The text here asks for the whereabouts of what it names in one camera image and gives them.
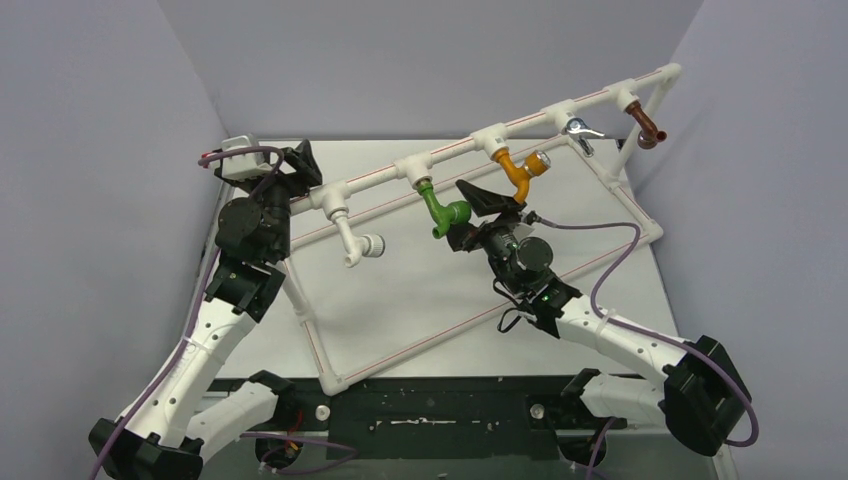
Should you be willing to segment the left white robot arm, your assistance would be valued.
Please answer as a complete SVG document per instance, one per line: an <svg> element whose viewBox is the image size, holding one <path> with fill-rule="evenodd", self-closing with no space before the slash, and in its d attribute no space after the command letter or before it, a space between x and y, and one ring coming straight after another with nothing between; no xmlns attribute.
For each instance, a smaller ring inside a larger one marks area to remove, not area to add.
<svg viewBox="0 0 848 480"><path fill-rule="evenodd" d="M167 362L124 413L92 428L92 478L198 477L204 443L187 435L194 408L283 285L276 265L291 252L292 199L323 182L307 139L285 148L229 139L198 163L245 194L218 212L213 262Z"/></svg>

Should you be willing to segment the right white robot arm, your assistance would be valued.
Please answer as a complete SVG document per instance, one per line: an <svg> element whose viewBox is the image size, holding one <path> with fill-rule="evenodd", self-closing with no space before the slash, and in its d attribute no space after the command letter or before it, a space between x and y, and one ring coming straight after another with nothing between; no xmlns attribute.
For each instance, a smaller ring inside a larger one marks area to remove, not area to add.
<svg viewBox="0 0 848 480"><path fill-rule="evenodd" d="M635 374L621 378L582 370L563 391L562 412L570 424L586 427L611 418L664 426L683 446L708 457L733 445L730 435L739 421L755 415L751 394L719 341L668 336L600 307L596 289L583 293L554 273L554 252L544 239L516 235L521 226L552 227L553 222L468 181L456 186L483 221L450 226L451 249L483 251L494 291L529 324Z"/></svg>

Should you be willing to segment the green plastic faucet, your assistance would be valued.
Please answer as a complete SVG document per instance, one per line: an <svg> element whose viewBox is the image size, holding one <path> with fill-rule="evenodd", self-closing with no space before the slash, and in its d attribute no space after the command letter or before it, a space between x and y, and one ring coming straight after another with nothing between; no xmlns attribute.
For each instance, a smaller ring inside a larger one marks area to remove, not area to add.
<svg viewBox="0 0 848 480"><path fill-rule="evenodd" d="M459 200L442 205L435 193L434 185L430 180L421 180L415 190L423 199L429 215L435 226L431 234L435 239L445 237L452 226L466 223L470 220L472 210L467 201Z"/></svg>

